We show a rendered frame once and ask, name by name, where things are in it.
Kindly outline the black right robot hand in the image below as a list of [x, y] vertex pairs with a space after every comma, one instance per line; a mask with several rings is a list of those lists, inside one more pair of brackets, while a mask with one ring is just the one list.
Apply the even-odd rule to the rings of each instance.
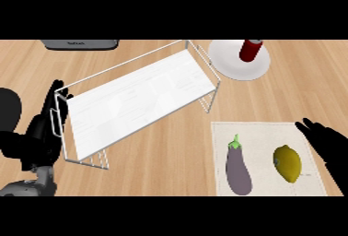
[[342, 194], [348, 196], [348, 137], [307, 118], [295, 126], [323, 159]]

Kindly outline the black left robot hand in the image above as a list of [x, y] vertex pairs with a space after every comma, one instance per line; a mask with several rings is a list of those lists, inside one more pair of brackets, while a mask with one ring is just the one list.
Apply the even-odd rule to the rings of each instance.
[[43, 110], [31, 120], [24, 135], [0, 131], [0, 151], [6, 158], [23, 162], [23, 171], [52, 166], [61, 155], [61, 139], [55, 136], [65, 125], [68, 106], [64, 100], [55, 101], [55, 91], [64, 82], [55, 80], [46, 95]]

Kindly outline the yellow lemon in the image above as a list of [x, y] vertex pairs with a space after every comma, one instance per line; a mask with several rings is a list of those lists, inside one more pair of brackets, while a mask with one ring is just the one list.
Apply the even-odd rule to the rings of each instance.
[[300, 154], [288, 145], [275, 149], [273, 165], [285, 180], [295, 183], [303, 171], [303, 162]]

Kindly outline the beige placemat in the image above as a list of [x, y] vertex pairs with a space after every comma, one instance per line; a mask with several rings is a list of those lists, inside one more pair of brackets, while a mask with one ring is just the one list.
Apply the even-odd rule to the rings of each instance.
[[[211, 122], [217, 194], [236, 196], [226, 176], [229, 144], [239, 137], [247, 169], [253, 178], [250, 196], [326, 196], [322, 176], [306, 136], [294, 123]], [[273, 165], [275, 149], [288, 145], [298, 153], [303, 171], [289, 183]]]

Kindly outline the purple eggplant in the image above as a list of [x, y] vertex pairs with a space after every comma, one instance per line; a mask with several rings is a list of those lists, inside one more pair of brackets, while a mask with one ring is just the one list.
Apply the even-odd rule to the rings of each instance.
[[238, 195], [248, 195], [253, 191], [253, 178], [244, 161], [239, 135], [235, 135], [235, 140], [229, 143], [226, 175], [232, 191]]

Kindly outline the dark grey appliance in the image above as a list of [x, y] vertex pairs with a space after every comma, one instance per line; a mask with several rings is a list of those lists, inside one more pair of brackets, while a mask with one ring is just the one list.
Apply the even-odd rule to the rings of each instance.
[[43, 40], [43, 45], [55, 51], [104, 51], [118, 46], [118, 40]]

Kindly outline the white round plate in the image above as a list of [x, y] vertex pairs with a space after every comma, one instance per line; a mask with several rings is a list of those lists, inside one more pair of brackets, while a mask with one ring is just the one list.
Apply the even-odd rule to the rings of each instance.
[[208, 48], [210, 61], [217, 71], [230, 79], [250, 81], [266, 75], [270, 69], [270, 53], [261, 46], [255, 58], [239, 58], [244, 40], [213, 40]]

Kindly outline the dark red bottle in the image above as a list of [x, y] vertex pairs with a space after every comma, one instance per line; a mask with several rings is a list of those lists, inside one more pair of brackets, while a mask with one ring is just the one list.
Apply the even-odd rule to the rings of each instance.
[[263, 46], [261, 40], [245, 40], [242, 44], [242, 48], [239, 51], [239, 59], [244, 62], [251, 62], [258, 54], [258, 51]]

